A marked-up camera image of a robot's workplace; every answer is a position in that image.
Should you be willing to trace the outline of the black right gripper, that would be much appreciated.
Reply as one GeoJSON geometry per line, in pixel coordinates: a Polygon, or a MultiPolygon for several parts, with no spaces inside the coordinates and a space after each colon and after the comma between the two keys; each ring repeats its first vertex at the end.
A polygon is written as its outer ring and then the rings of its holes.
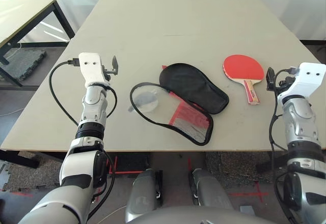
{"type": "MultiPolygon", "coordinates": [[[[273,68],[269,67],[266,73],[266,90],[273,91],[275,88],[274,84],[275,72],[273,68]]],[[[276,87],[276,93],[283,93],[287,91],[293,84],[292,77],[286,77],[285,80],[279,81],[279,86],[276,87]]]]}

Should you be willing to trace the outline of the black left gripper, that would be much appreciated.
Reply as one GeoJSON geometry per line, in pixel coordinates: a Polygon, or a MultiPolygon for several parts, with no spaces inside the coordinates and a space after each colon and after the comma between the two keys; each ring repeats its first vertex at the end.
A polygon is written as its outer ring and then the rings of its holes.
{"type": "Polygon", "coordinates": [[[103,73],[103,76],[104,76],[105,80],[110,80],[111,79],[111,74],[113,74],[113,75],[118,74],[119,66],[118,66],[118,61],[117,61],[116,56],[113,56],[112,67],[113,68],[111,70],[108,70],[108,69],[105,68],[104,65],[102,65],[102,73],[103,73]]]}

